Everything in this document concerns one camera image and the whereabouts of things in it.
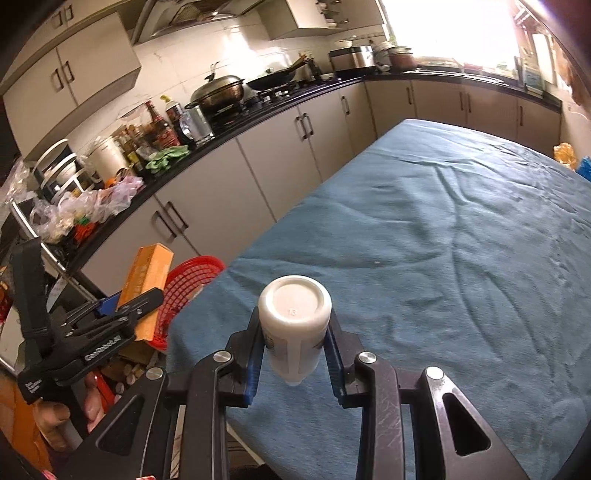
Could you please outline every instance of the cardboard box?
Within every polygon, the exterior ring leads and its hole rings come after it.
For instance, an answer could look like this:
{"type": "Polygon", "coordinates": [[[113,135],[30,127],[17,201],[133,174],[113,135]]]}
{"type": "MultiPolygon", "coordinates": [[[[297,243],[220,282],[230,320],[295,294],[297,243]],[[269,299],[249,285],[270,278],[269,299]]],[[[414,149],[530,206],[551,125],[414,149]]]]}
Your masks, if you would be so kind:
{"type": "MultiPolygon", "coordinates": [[[[156,287],[163,290],[170,265],[173,262],[173,255],[168,248],[161,244],[140,248],[127,275],[125,286],[121,290],[117,308],[151,288],[156,287]]],[[[139,321],[135,327],[137,340],[151,340],[154,337],[157,318],[158,310],[154,310],[139,321]]]]}

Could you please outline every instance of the window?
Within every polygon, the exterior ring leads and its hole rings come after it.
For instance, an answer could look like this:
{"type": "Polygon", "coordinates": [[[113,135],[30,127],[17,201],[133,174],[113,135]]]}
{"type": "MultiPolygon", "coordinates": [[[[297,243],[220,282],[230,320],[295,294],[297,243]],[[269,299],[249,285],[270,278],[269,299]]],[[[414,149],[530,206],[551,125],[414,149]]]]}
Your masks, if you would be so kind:
{"type": "Polygon", "coordinates": [[[514,68],[519,56],[507,0],[382,0],[399,45],[416,57],[514,68]]]}

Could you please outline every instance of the metal screw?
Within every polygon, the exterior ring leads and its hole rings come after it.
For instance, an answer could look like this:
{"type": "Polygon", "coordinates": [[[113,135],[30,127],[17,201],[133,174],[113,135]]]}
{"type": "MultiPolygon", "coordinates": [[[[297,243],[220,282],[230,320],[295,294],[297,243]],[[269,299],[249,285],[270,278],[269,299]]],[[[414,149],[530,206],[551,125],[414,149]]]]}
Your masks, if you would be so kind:
{"type": "Polygon", "coordinates": [[[213,359],[219,364],[224,364],[232,359],[232,354],[230,352],[226,352],[225,350],[220,350],[219,352],[215,352],[213,354],[213,359]]]}
{"type": "Polygon", "coordinates": [[[443,370],[439,367],[427,367],[425,373],[433,380],[441,380],[443,378],[443,370]]]}
{"type": "Polygon", "coordinates": [[[361,360],[364,364],[373,364],[378,357],[375,356],[372,352],[361,352],[359,354],[359,360],[361,360]]]}
{"type": "Polygon", "coordinates": [[[162,375],[164,375],[164,372],[160,367],[152,367],[146,372],[148,380],[158,380],[162,375]]]}

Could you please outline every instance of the human hand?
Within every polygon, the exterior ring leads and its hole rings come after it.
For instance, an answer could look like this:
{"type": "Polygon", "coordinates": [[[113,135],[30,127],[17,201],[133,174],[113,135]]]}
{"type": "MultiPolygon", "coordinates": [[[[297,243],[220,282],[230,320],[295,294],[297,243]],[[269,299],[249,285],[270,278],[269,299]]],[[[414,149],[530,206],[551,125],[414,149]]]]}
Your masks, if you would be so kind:
{"type": "MultiPolygon", "coordinates": [[[[84,400],[84,412],[88,419],[88,432],[105,416],[100,400],[99,390],[93,372],[84,377],[86,386],[86,398],[84,400]]],[[[51,448],[56,452],[69,452],[72,447],[65,440],[58,428],[70,419],[70,409],[62,403],[38,400],[33,404],[33,418],[41,434],[51,448]]]]}

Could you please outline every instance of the black countertop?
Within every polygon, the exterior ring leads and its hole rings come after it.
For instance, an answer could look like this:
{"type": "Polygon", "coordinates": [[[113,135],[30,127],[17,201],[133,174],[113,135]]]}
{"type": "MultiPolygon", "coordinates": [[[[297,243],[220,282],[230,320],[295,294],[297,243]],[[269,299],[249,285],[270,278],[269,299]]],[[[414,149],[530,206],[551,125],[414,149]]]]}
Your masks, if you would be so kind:
{"type": "Polygon", "coordinates": [[[88,262],[90,257],[96,252],[101,244],[115,231],[117,228],[128,218],[131,214],[136,211],[147,199],[152,197],[154,193],[159,191],[164,185],[170,180],[175,178],[177,175],[182,173],[185,169],[190,167],[200,158],[204,157],[211,151],[220,147],[225,142],[237,137],[241,133],[251,129],[252,127],[264,122],[265,120],[277,115],[278,113],[284,112],[300,103],[307,100],[313,99],[325,93],[338,90],[342,87],[353,85],[355,83],[363,82],[364,80],[371,82],[387,81],[387,80],[429,80],[436,82],[448,82],[448,83],[462,83],[466,85],[475,85],[488,89],[497,90],[503,93],[509,93],[520,98],[527,99],[529,101],[539,103],[551,110],[558,113],[561,112],[562,102],[556,97],[544,92],[542,99],[536,98],[529,95],[523,88],[517,86],[511,86],[506,83],[496,83],[487,81],[485,77],[479,79],[476,76],[465,76],[458,73],[444,73],[444,72],[431,72],[416,71],[416,72],[405,72],[399,74],[377,74],[374,76],[366,76],[354,78],[351,80],[340,80],[325,83],[323,85],[307,87],[302,89],[301,92],[296,91],[290,97],[282,99],[276,103],[265,106],[258,111],[253,111],[249,115],[245,116],[239,122],[232,125],[232,127],[226,132],[217,135],[214,139],[209,141],[207,144],[198,147],[192,151],[187,157],[176,162],[166,172],[160,174],[153,179],[145,181],[145,187],[134,197],[131,205],[127,210],[124,210],[119,215],[109,218],[105,223],[99,225],[94,233],[90,236],[83,245],[81,245],[76,255],[69,259],[67,262],[67,270],[70,274],[75,274],[88,262]]]}

